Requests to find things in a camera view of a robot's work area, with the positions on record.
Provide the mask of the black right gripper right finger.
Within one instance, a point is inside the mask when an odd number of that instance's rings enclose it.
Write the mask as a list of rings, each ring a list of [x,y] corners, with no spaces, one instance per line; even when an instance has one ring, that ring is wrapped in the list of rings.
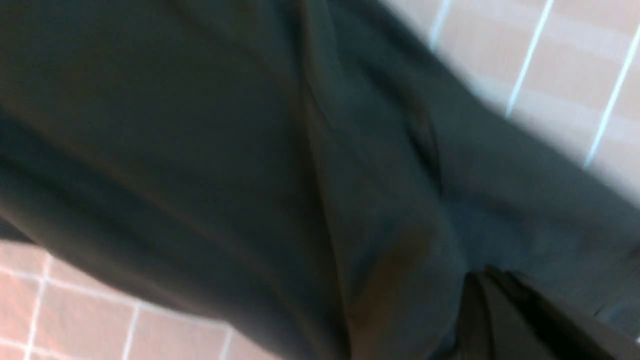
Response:
[[[525,319],[556,360],[637,360],[638,342],[585,316],[562,301],[551,301],[514,273],[493,271],[493,282]]]

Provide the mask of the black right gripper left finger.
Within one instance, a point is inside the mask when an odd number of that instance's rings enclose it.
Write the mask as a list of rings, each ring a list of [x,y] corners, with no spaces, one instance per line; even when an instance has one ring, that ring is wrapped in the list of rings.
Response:
[[[483,273],[467,275],[451,360],[549,360],[549,349],[508,299]]]

